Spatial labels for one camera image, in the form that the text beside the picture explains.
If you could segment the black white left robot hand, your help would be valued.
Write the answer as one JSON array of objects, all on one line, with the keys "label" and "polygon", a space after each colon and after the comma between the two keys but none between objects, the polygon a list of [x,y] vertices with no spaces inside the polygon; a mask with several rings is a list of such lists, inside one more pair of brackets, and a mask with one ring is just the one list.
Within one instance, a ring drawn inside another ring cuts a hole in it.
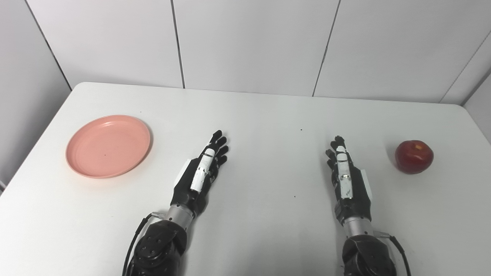
[{"label": "black white left robot hand", "polygon": [[200,155],[186,163],[174,187],[171,206],[186,207],[194,217],[203,213],[211,185],[220,167],[227,161],[229,147],[226,143],[226,136],[218,130]]}]

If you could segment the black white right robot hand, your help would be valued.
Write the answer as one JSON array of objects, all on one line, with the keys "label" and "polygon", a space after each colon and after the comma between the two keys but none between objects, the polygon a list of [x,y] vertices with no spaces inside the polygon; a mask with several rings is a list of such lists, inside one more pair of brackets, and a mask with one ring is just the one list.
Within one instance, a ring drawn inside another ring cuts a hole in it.
[{"label": "black white right robot hand", "polygon": [[371,199],[362,171],[354,165],[342,136],[336,136],[331,141],[326,155],[327,165],[331,169],[336,197],[334,213],[338,222],[344,224],[348,218],[372,221]]}]

